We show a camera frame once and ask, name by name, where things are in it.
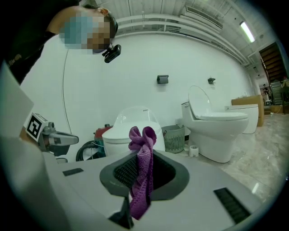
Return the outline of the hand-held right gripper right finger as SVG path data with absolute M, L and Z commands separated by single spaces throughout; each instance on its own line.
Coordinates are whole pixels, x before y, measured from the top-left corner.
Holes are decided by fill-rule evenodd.
M 151 201 L 171 200 L 178 196 L 189 183 L 185 166 L 160 152 L 153 151 L 153 191 Z

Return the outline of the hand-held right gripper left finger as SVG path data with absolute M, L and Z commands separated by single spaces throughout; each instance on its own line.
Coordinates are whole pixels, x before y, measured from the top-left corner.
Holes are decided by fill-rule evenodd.
M 124 198 L 121 210 L 109 217 L 109 220 L 123 228 L 133 228 L 134 226 L 130 213 L 129 195 L 137 177 L 137 152 L 132 152 L 105 166 L 99 175 L 102 185 L 111 195 Z

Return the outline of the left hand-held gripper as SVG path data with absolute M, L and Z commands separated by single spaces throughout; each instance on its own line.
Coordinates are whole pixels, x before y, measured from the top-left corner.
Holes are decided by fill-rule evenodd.
M 48 121 L 39 113 L 32 113 L 25 128 L 27 135 L 36 142 L 42 152 L 49 152 L 56 156 L 55 150 L 49 142 L 55 135 L 55 145 L 73 145 L 79 142 L 79 137 L 73 134 L 56 131 L 53 122 Z

